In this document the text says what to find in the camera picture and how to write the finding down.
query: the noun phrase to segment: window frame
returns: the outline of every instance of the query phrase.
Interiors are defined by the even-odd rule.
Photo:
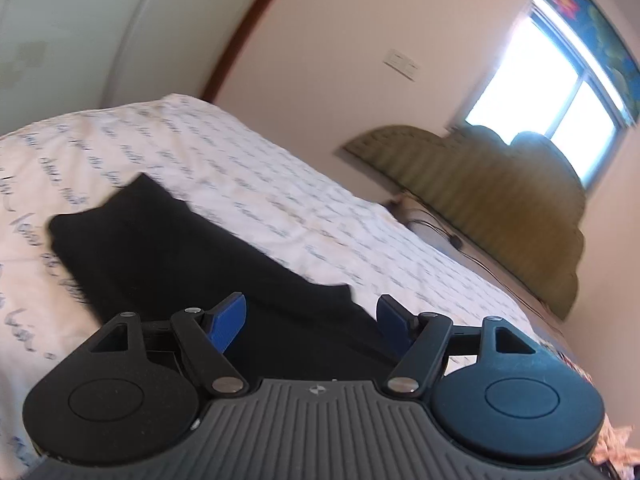
[[[520,24],[522,20],[525,19],[531,19],[534,22],[534,24],[546,35],[546,37],[548,37],[549,40],[551,40],[552,43],[555,44],[555,46],[562,52],[562,54],[564,54],[564,56],[572,64],[578,74],[578,79],[576,80],[571,93],[567,96],[564,105],[556,115],[556,118],[552,121],[549,129],[542,135],[544,135],[547,139],[552,139],[562,119],[564,119],[567,111],[569,110],[569,107],[573,103],[575,96],[577,95],[578,90],[580,89],[580,86],[583,82],[586,82],[591,87],[593,92],[602,103],[604,109],[609,114],[611,121],[614,123],[614,133],[608,148],[600,157],[600,160],[596,163],[587,179],[582,182],[584,189],[589,192],[600,180],[606,168],[609,166],[611,160],[613,159],[613,156],[615,156],[615,153],[620,146],[620,142],[622,141],[623,134],[627,130],[629,121],[628,119],[625,120],[623,113],[618,110],[600,79],[597,77],[586,60],[577,51],[571,41],[569,41],[564,36],[564,34],[545,15],[545,13],[536,6],[536,4],[532,0],[529,1],[527,7],[521,13],[517,23]],[[454,121],[450,124],[450,127],[448,128],[449,131],[472,126],[470,123],[466,122],[466,118],[468,117],[478,100],[482,97],[482,94],[489,86],[489,83],[492,81],[498,69],[500,68],[502,60],[504,59],[505,51],[508,48],[509,44],[510,42],[508,42],[504,46],[504,50],[500,53],[500,56],[492,65],[491,70],[486,74],[484,78],[482,78],[481,83],[474,89],[473,92],[471,92],[469,97],[465,100],[463,106],[456,114]]]

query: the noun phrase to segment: black fabric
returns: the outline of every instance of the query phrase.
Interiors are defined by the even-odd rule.
[[[210,223],[142,174],[103,206],[51,219],[52,248],[107,322],[168,319],[232,292],[247,319],[225,355],[258,378],[383,380],[396,364],[347,285],[315,285]]]

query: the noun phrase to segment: pink flower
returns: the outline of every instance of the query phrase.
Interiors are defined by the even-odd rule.
[[[558,7],[560,14],[564,14],[566,17],[575,20],[575,13],[580,10],[580,7],[574,0],[551,0]]]

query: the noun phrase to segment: green headboard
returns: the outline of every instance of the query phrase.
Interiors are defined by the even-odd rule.
[[[385,126],[344,147],[435,209],[564,319],[578,290],[585,192],[546,137]]]

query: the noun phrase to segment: brown wooden trim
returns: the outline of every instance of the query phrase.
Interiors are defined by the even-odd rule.
[[[212,103],[218,96],[218,92],[220,88],[222,88],[222,84],[225,82],[229,72],[231,72],[231,68],[240,55],[240,52],[242,52],[242,48],[245,46],[255,26],[272,1],[273,0],[255,0],[253,2],[218,60],[218,64],[211,73],[209,82],[202,93],[202,99],[204,101]]]

